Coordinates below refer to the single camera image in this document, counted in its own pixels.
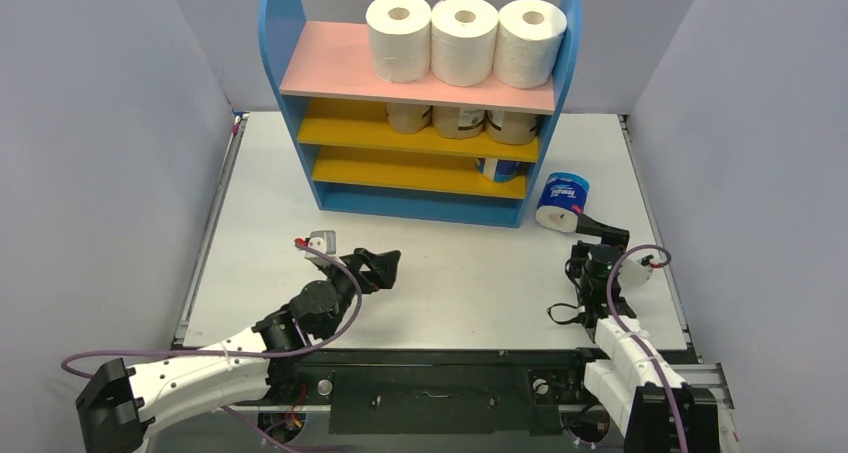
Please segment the blue shelf with coloured boards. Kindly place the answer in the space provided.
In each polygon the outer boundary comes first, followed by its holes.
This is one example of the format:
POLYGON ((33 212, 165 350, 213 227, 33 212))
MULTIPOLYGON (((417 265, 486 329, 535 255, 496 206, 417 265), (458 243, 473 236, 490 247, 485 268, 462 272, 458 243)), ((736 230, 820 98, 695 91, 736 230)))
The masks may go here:
POLYGON ((555 134, 574 76, 582 0, 560 0, 567 18, 551 78, 520 90, 496 78, 470 87, 433 76, 388 83, 371 68, 367 28, 310 21, 302 0, 259 0, 258 45, 266 77, 317 206, 322 210, 517 227, 555 134), (387 102, 473 107, 541 116, 527 145, 485 135, 448 139, 432 127, 393 132, 387 102), (494 183, 476 158, 524 163, 512 181, 494 183))

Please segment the brown printed paper roll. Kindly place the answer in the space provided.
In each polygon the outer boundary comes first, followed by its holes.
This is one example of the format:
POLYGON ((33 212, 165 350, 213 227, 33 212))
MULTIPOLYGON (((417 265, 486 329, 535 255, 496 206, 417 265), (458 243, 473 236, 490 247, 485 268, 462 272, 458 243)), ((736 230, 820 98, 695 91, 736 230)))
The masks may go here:
POLYGON ((400 134, 415 134, 431 123, 432 107, 423 104, 385 103, 389 126, 400 134))

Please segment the white roll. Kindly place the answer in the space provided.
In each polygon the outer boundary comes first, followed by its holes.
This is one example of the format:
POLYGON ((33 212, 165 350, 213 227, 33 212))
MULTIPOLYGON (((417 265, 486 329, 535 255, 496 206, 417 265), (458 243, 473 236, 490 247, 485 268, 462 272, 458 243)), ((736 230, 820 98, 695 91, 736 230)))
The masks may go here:
POLYGON ((493 73, 504 84, 531 89, 546 83, 567 30, 567 18, 543 0, 514 0, 498 12, 493 73))
POLYGON ((441 0, 431 13, 431 70, 442 82, 469 87, 492 72, 498 10, 485 0, 441 0))
POLYGON ((425 77, 431 65, 431 7, 425 0, 374 0, 366 11, 375 74, 390 83, 425 77))

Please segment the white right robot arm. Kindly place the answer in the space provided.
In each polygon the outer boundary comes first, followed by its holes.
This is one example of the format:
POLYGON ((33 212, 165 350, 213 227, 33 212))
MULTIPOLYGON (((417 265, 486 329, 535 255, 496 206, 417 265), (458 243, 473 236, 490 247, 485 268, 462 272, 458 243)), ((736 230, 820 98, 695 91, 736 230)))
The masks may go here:
POLYGON ((641 276, 668 266, 670 252, 653 244, 630 247, 628 231, 576 217, 576 233, 593 237, 571 249, 564 273, 581 325, 603 358, 570 366, 566 391, 578 400, 594 398, 624 435, 626 452, 720 451, 719 405, 706 388, 678 373, 651 343, 622 288, 631 256, 641 276))

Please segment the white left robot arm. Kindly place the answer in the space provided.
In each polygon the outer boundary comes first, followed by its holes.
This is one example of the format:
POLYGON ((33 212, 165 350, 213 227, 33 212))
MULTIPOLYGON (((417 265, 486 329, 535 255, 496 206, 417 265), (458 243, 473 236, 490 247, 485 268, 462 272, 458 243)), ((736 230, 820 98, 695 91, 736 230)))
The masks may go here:
POLYGON ((396 282, 401 253, 357 248, 333 257, 302 242, 297 248, 322 273, 252 326, 200 349, 84 352, 102 357, 75 401, 88 452, 135 452, 163 429, 213 409, 269 398, 291 400, 296 362, 337 340, 357 318, 363 297, 396 282))

